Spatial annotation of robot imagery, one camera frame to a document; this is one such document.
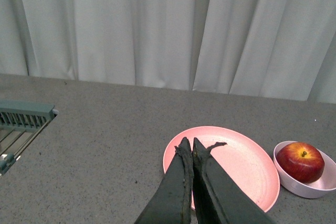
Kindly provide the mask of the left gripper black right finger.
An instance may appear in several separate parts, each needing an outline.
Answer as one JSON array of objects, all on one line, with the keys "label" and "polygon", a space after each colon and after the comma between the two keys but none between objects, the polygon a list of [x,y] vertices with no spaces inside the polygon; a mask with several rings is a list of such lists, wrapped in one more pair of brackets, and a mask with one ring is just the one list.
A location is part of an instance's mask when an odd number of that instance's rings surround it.
[{"label": "left gripper black right finger", "polygon": [[211,155],[225,142],[205,147],[193,141],[193,197],[198,223],[275,223]]}]

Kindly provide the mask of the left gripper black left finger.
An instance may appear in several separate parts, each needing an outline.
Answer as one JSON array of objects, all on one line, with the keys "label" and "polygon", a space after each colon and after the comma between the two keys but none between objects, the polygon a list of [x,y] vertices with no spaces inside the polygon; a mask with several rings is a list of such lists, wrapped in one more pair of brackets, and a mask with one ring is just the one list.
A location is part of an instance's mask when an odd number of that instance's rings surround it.
[{"label": "left gripper black left finger", "polygon": [[193,179],[191,146],[183,138],[157,191],[135,223],[190,223]]}]

